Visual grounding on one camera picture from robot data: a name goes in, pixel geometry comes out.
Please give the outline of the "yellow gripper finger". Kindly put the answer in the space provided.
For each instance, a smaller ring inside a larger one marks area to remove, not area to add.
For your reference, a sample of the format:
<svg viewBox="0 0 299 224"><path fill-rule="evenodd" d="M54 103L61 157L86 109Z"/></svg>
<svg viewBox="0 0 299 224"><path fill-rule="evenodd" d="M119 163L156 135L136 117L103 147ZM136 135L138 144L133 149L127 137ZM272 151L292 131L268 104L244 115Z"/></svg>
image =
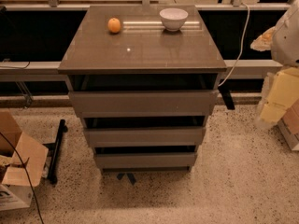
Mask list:
<svg viewBox="0 0 299 224"><path fill-rule="evenodd" d="M276 74L269 73L264 80L262 99L257 106L256 126L270 129L277 125L298 99L298 68L289 67Z"/></svg>

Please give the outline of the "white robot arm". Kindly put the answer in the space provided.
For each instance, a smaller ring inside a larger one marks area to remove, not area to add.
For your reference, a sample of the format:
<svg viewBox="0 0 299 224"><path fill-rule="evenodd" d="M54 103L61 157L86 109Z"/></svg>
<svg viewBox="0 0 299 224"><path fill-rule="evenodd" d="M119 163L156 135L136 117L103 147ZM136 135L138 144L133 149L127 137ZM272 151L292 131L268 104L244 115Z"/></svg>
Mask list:
<svg viewBox="0 0 299 224"><path fill-rule="evenodd" d="M299 99L299 0L295 0L274 27L259 35L250 45L257 51L271 51L280 63L279 72L268 73L255 124L262 129L276 125Z"/></svg>

